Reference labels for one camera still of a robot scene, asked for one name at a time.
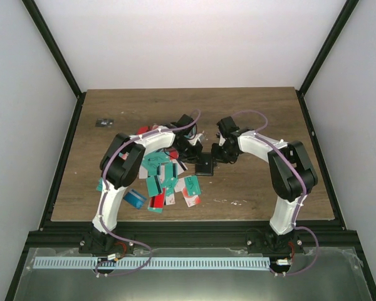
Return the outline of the black card holder wallet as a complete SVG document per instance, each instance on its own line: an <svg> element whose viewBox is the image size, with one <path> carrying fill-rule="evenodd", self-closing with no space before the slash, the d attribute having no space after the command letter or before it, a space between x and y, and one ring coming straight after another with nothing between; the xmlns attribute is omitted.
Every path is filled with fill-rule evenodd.
<svg viewBox="0 0 376 301"><path fill-rule="evenodd" d="M195 163L196 176L213 176L214 175L214 161L210 152L204 152Z"/></svg>

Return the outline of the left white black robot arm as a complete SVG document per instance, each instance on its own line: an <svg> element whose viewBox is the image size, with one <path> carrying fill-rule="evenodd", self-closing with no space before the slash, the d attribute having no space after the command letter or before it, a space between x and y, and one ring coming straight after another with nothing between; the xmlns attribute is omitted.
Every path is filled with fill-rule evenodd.
<svg viewBox="0 0 376 301"><path fill-rule="evenodd" d="M114 249L115 237L110 234L117 225L117 214L123 195L138 176L144 156L160 149L175 149L182 161L196 163L202 152L200 133L194 138L189 134L195 129L199 117L184 114L177 122L158 125L137 135L119 133L115 136L100 163L102 192L93 228L99 232L93 245L101 253Z"/></svg>

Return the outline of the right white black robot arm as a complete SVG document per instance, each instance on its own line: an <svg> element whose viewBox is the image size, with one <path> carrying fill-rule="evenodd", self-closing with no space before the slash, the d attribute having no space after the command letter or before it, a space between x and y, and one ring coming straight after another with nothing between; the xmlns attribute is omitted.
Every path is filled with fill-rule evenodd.
<svg viewBox="0 0 376 301"><path fill-rule="evenodd" d="M272 252L283 251L303 201L318 183L303 143L275 140L255 130L240 129L232 117L218 121L217 128L219 142L211 149L216 162L234 164L240 154L251 154L269 164L272 186L278 197L269 222L273 232L266 236L266 245Z"/></svg>

